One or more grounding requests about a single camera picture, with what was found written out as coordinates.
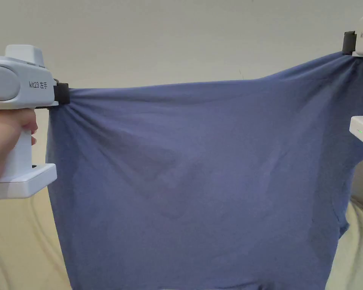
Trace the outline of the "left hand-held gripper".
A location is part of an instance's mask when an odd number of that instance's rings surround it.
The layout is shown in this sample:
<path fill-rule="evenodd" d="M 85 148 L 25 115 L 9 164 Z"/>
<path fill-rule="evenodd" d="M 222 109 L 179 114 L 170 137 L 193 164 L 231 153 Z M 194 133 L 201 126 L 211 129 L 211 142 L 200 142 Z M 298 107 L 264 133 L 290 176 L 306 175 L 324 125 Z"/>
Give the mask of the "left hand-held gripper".
<path fill-rule="evenodd" d="M 54 79 L 41 49 L 8 45 L 0 57 L 0 110 L 49 108 L 70 103 L 69 85 Z M 55 164 L 32 163 L 31 132 L 23 130 L 0 178 L 0 200 L 33 196 L 57 178 Z"/>

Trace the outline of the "person's left hand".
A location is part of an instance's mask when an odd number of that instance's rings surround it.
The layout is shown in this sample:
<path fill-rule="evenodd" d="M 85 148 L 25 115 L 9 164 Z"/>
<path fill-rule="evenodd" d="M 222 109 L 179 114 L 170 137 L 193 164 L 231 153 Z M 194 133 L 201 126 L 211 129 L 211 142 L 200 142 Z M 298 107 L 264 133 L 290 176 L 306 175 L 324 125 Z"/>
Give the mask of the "person's left hand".
<path fill-rule="evenodd" d="M 24 130 L 34 134 L 38 129 L 33 109 L 0 110 L 0 177 L 5 170 L 6 159 L 14 149 Z"/>

